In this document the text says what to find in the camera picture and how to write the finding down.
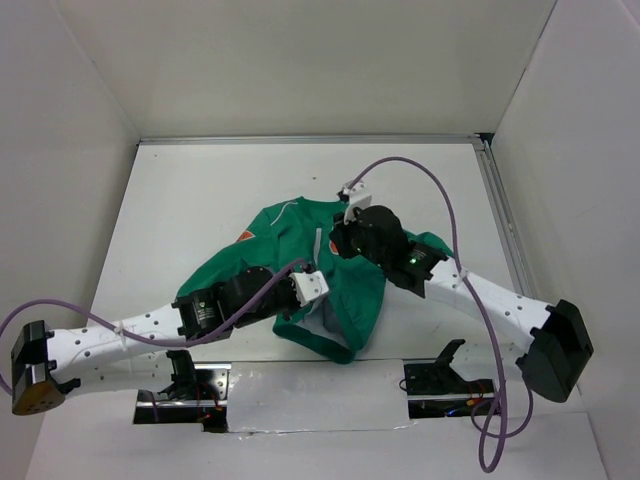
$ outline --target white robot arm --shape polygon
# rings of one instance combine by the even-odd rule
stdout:
[[[593,353],[580,312],[574,305],[561,301],[554,307],[518,295],[465,269],[459,270],[444,253],[409,241],[389,209],[370,206],[371,195],[363,184],[341,193],[348,206],[344,214],[334,219],[330,235],[340,256],[364,256],[399,288],[446,303],[482,321],[463,281],[466,278],[480,296],[494,328],[513,342],[512,348],[503,349],[507,377],[523,379],[533,391],[549,400],[567,400]],[[234,284],[251,283],[252,294],[256,290],[255,278],[260,277],[258,287],[266,280],[265,269],[258,266],[243,275]],[[277,295],[272,295],[277,301],[272,298],[266,307],[242,317],[236,326],[275,313],[291,313],[329,291],[322,273],[312,271],[291,272],[279,288]],[[229,303],[227,299],[218,296],[211,300],[202,295],[202,291],[193,292],[173,304],[118,321],[114,331],[98,324],[73,330],[48,330],[42,321],[28,324],[12,351],[13,412],[39,413],[60,405],[66,397],[88,392],[131,388],[157,392],[175,383],[179,375],[193,375],[193,366],[181,363],[184,357],[179,353],[159,352],[184,350],[180,341],[212,332],[248,299],[245,291],[232,292],[231,304],[236,307],[227,308],[224,307]],[[216,340],[228,338],[231,331],[230,327]],[[123,332],[135,333],[151,342],[175,341],[176,346],[144,343],[126,337]],[[448,368],[464,381],[494,378],[495,364],[487,347],[463,344],[458,340],[445,349]],[[129,361],[141,355],[149,361],[137,362],[133,371]]]

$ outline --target black bracket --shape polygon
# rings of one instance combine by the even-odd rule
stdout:
[[[552,402],[566,402],[593,355],[580,310],[566,300],[547,307],[549,318],[534,328],[529,351],[516,361],[524,382]]]
[[[51,372],[57,368],[49,359],[49,331],[44,320],[26,324],[11,350],[12,412],[33,415],[46,412],[65,400],[65,395],[80,386],[80,379],[58,383]]]

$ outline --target white panel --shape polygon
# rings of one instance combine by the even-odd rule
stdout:
[[[143,136],[495,131],[554,0],[58,0]]]
[[[0,316],[34,297],[86,305],[137,137],[48,1],[2,2],[0,65]],[[74,323],[51,308],[21,315],[0,341],[3,375],[20,327],[41,318]],[[0,477],[23,479],[41,417],[14,417],[0,397]]]
[[[343,183],[374,160],[398,154],[442,180],[458,216],[460,252],[479,275],[512,289],[507,262],[475,152],[464,145],[240,144],[140,147],[102,272],[94,309],[127,318],[173,300],[208,258],[233,243],[267,206],[304,195],[334,201]],[[450,243],[439,191],[424,174],[383,165],[365,179],[374,203],[405,228]],[[311,350],[271,333],[273,320],[192,349],[208,361],[316,360]],[[454,338],[486,342],[484,325],[451,307],[389,286],[376,329],[360,358],[435,357]]]
[[[402,360],[234,363],[230,432],[392,430],[411,425]]]
[[[131,425],[134,392],[69,400],[46,415],[27,480],[459,480],[483,474],[468,418],[406,429],[210,434],[197,425]],[[605,480],[584,413],[534,417],[492,480]]]
[[[560,0],[494,143],[539,291],[592,335],[580,389],[611,480],[640,470],[638,5]]]

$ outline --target orange label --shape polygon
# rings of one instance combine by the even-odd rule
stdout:
[[[244,232],[242,232],[242,235],[240,235],[238,237],[238,240],[236,240],[236,243],[241,242],[243,240],[249,240],[250,238],[254,238],[255,235],[253,233],[251,233],[249,230],[245,230]]]

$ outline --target green cloth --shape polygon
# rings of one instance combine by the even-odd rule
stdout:
[[[386,279],[368,260],[345,260],[330,245],[333,215],[344,210],[342,202],[318,202],[304,197],[265,208],[236,243],[196,270],[180,287],[178,296],[226,281],[247,267],[264,266],[278,271],[292,260],[303,258],[324,274],[329,296],[306,306],[290,321],[279,315],[273,332],[336,363],[353,361],[373,331]],[[407,234],[453,255],[436,235]]]

